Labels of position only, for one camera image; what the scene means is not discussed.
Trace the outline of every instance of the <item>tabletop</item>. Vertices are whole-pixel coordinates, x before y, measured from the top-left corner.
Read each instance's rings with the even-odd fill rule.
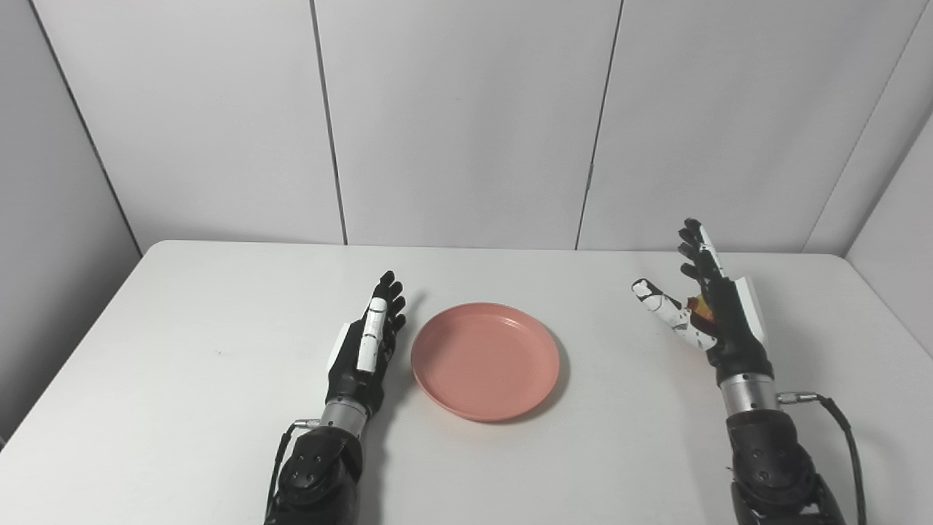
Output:
[[[842,259],[722,254],[753,278],[779,390],[832,396],[855,430],[872,524],[933,516],[933,360]],[[361,525],[734,523],[714,370],[639,304],[648,277],[696,293],[676,253],[169,241],[153,247],[0,452],[0,523],[258,525],[293,419],[323,408],[327,357],[376,279],[409,326],[364,435]],[[420,391],[411,340],[449,306],[540,320],[561,353],[551,396],[505,423]],[[849,519],[842,433],[787,408]]]

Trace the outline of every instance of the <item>white wall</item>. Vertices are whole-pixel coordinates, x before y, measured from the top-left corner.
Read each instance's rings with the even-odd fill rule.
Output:
[[[896,157],[915,128],[905,112],[862,134],[895,68],[917,84],[902,105],[933,100],[929,47],[899,62],[925,8],[627,0],[579,247],[670,249],[690,215],[723,249],[801,251],[841,175],[856,177],[843,173],[856,146]],[[890,167],[871,164],[877,184],[834,203],[842,228],[824,248],[842,252]]]
[[[933,103],[928,0],[35,1],[144,249],[842,254]]]
[[[35,0],[143,250],[342,242],[305,0]]]
[[[354,244],[576,242],[619,0],[317,0]]]
[[[138,258],[29,3],[0,2],[0,435]]]
[[[933,355],[931,203],[933,121],[913,144],[846,258]]]

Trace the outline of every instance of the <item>robotic arm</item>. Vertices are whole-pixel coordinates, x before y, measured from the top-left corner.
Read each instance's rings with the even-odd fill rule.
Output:
[[[395,352],[396,333],[405,326],[402,283],[386,272],[362,319],[342,334],[340,351],[327,375],[320,419],[296,420],[283,434],[272,470],[265,525],[351,525],[356,484],[363,473],[361,435],[383,404],[383,378]],[[279,465],[291,434],[291,457]]]
[[[700,222],[685,221],[678,251],[689,259],[681,272],[697,280],[702,294],[686,305],[647,279],[632,285],[638,299],[716,368],[726,405],[732,446],[732,503],[740,525],[844,525],[832,492],[797,439],[797,428],[780,404],[819,401],[851,430],[832,400],[811,392],[777,394],[765,351],[764,325],[751,282],[723,274],[716,249]],[[859,490],[859,523],[864,524],[860,467],[854,441],[853,464]]]

